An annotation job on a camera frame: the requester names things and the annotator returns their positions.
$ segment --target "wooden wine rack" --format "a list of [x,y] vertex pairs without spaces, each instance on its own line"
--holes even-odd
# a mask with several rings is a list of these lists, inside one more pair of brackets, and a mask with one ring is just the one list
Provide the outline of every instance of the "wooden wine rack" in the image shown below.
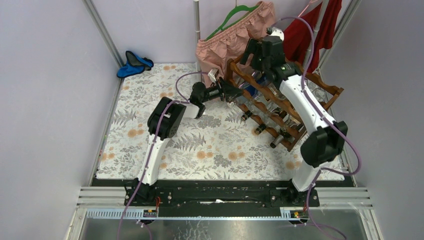
[[[257,89],[259,92],[261,92],[263,94],[263,96],[267,99],[270,99],[272,102],[274,102],[277,106],[279,106],[282,111],[283,114],[282,115],[277,115],[277,114],[271,114],[269,116],[269,118],[274,121],[276,124],[278,124],[280,127],[284,128],[286,130],[286,132],[288,134],[290,134],[294,140],[293,141],[289,141],[287,138],[284,138],[280,143],[287,148],[287,150],[290,152],[293,147],[296,145],[296,143],[299,141],[299,139],[301,139],[301,137],[303,137],[303,135],[306,132],[306,128],[303,125],[303,121],[300,118],[299,114],[296,112],[296,110],[293,108],[292,104],[289,102],[289,100],[284,99],[281,100],[278,97],[276,97],[272,91],[266,87],[266,86],[261,86],[259,85],[254,78],[249,75],[249,74],[245,74],[244,72],[242,72],[238,67],[237,67],[237,63],[240,62],[240,59],[242,58],[242,56],[240,55],[239,57],[237,57],[236,59],[229,59],[227,62],[227,68],[226,68],[226,73],[225,73],[225,80],[229,81],[233,86],[238,87],[236,82],[233,79],[233,75],[234,73],[237,74],[238,76],[240,76],[243,80],[245,80],[246,82],[248,82],[251,86],[253,86],[255,89]],[[296,65],[300,68],[300,70],[303,72],[304,69],[302,68],[302,65],[298,62],[296,62]],[[337,87],[337,86],[329,86],[327,84],[325,84],[321,77],[316,74],[316,73],[306,73],[306,78],[313,82],[314,84],[318,85],[319,87],[321,87],[324,91],[326,91],[327,93],[331,94],[332,97],[328,102],[319,102],[322,107],[327,111],[332,105],[333,103],[336,101],[336,99],[340,96],[340,94],[343,92],[343,88],[341,87]],[[267,110],[267,107],[265,106],[265,104],[263,104],[262,102],[258,102],[253,100],[252,96],[249,94],[249,92],[247,90],[244,90],[243,92],[243,96],[250,100],[253,105],[255,105],[259,110],[261,110],[263,113],[267,114],[269,111]],[[240,106],[238,106],[243,112],[247,112],[249,111],[249,108],[242,104]],[[283,117],[289,114],[290,116],[292,116],[293,118],[295,118],[297,121],[300,122],[299,125],[297,125],[296,127],[290,127],[288,125],[286,125],[283,121]],[[251,119],[253,119],[255,122],[257,122],[257,124],[261,125],[264,123],[264,121],[261,119],[260,116],[253,114],[251,117]],[[277,132],[277,130],[275,130],[272,127],[267,126],[265,129],[268,133],[270,133],[274,138],[278,137],[279,133]]]

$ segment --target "red cloth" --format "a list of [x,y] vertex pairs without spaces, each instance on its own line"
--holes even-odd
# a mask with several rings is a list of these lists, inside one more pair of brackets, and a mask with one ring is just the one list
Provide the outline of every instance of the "red cloth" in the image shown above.
[[[322,3],[316,6],[312,11],[308,12],[301,18],[309,23],[312,30],[318,21]],[[334,31],[336,28],[337,16],[342,8],[342,0],[330,0],[321,22],[318,35],[315,39],[314,52],[312,62],[307,71],[312,73],[320,61],[320,49],[330,49],[333,46]],[[290,61],[297,61],[303,64],[306,51],[311,43],[311,34],[307,26],[299,21],[294,20],[286,30],[284,30],[284,53]]]

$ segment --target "pink hanger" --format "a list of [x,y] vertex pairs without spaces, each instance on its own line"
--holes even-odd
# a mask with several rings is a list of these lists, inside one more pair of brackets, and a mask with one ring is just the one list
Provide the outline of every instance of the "pink hanger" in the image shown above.
[[302,14],[304,14],[304,12],[306,11],[306,9],[309,8],[309,6],[315,2],[318,2],[318,0],[310,0],[309,3],[306,5],[306,7],[303,9],[303,11],[299,14],[299,18],[302,16]]

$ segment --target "gray wall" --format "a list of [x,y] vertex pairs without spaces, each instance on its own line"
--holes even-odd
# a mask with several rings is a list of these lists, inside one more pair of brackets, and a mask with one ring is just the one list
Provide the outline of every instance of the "gray wall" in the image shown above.
[[[193,63],[196,60],[195,16],[193,0],[93,0],[117,49],[125,59],[132,50],[155,63]],[[204,39],[238,5],[254,6],[258,0],[201,0],[200,35]],[[298,15],[309,0],[276,0],[277,18]],[[343,14],[350,0],[343,0]],[[316,2],[309,7],[313,9]],[[229,21],[240,18],[236,14]],[[290,21],[278,26],[285,28]]]
[[424,1],[362,1],[322,73],[386,240],[423,239]]
[[0,239],[62,239],[117,66],[81,0],[0,0]]

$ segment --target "floral tablecloth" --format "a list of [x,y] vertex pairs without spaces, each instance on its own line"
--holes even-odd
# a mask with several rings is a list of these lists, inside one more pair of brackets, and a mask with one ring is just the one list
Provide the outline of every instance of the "floral tablecloth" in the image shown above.
[[[166,96],[183,100],[176,79],[195,71],[193,63],[156,64],[151,71],[124,80],[113,123],[96,173],[98,179],[133,179],[142,168],[148,147],[147,120]],[[195,75],[181,79],[178,89],[189,96]],[[242,111],[219,100],[209,101],[200,119],[183,118],[161,158],[159,179],[173,180],[289,180],[302,164],[301,139],[291,152],[281,144],[272,149],[273,137],[254,133],[255,121],[241,122]],[[340,169],[340,161],[331,163]],[[343,180],[325,171],[321,180]]]

